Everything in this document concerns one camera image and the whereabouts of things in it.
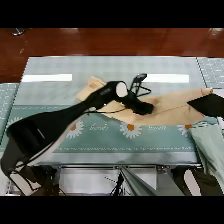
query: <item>flower center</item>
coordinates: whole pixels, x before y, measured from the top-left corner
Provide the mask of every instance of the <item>flower center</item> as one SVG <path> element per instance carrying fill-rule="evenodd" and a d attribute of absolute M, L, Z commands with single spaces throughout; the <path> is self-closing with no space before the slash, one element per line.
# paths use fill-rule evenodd
<path fill-rule="evenodd" d="M 70 130 L 74 131 L 75 129 L 76 129 L 76 124 Z"/>
<path fill-rule="evenodd" d="M 192 128 L 192 125 L 191 124 L 187 124 L 187 125 L 185 125 L 185 128 L 188 130 L 189 128 Z"/>
<path fill-rule="evenodd" d="M 133 124 L 128 125 L 128 130 L 133 131 L 135 129 L 135 126 Z"/>

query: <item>wooden floor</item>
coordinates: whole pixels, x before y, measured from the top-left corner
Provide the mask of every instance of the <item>wooden floor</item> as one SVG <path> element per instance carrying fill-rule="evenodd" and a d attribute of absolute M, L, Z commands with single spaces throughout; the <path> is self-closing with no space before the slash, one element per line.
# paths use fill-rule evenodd
<path fill-rule="evenodd" d="M 30 56 L 165 55 L 224 57 L 224 31 L 210 28 L 0 29 L 0 82 L 19 82 Z"/>

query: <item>daisy print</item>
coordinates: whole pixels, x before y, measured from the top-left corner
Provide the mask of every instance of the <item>daisy print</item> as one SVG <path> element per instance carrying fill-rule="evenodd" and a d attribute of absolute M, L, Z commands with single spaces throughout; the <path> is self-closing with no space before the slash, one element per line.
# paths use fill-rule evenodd
<path fill-rule="evenodd" d="M 188 137 L 188 129 L 192 128 L 191 124 L 187 124 L 187 125 L 177 125 L 178 130 L 181 132 L 182 135 L 184 135 L 185 137 Z"/>
<path fill-rule="evenodd" d="M 126 138 L 132 139 L 141 134 L 142 128 L 133 124 L 121 122 L 120 131 L 123 132 Z"/>
<path fill-rule="evenodd" d="M 66 138 L 75 138 L 76 136 L 79 136 L 82 134 L 83 130 L 83 121 L 79 120 L 68 132 Z"/>
<path fill-rule="evenodd" d="M 11 124 L 13 124 L 13 123 L 15 123 L 15 122 L 17 122 L 17 121 L 19 121 L 19 120 L 22 120 L 22 119 L 23 119 L 22 117 L 14 117 L 13 119 L 11 119 L 11 120 L 7 123 L 6 128 L 8 128 Z"/>

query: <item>green cloth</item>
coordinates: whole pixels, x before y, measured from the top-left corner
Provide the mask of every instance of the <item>green cloth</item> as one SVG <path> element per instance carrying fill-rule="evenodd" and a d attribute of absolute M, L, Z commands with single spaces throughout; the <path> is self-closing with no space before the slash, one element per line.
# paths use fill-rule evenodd
<path fill-rule="evenodd" d="M 198 123 L 190 133 L 197 145 L 205 173 L 216 177 L 224 192 L 224 139 L 219 125 Z"/>

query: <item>beige cloth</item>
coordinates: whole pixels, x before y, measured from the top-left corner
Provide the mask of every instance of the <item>beige cloth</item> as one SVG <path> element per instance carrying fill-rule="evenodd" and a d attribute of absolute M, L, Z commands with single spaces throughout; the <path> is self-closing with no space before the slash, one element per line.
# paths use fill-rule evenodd
<path fill-rule="evenodd" d="M 103 87 L 106 83 L 102 80 L 91 77 L 88 86 L 76 96 L 79 100 L 85 100 L 92 92 Z M 204 115 L 195 110 L 188 101 L 206 96 L 212 93 L 210 88 L 198 88 L 169 93 L 163 96 L 142 97 L 141 101 L 151 103 L 155 106 L 153 112 L 148 115 L 134 114 L 127 109 L 117 113 L 104 114 L 109 118 L 115 118 L 128 124 L 134 125 L 188 125 L 204 119 Z M 112 101 L 100 112 L 112 112 L 122 110 L 125 107 L 116 101 Z"/>

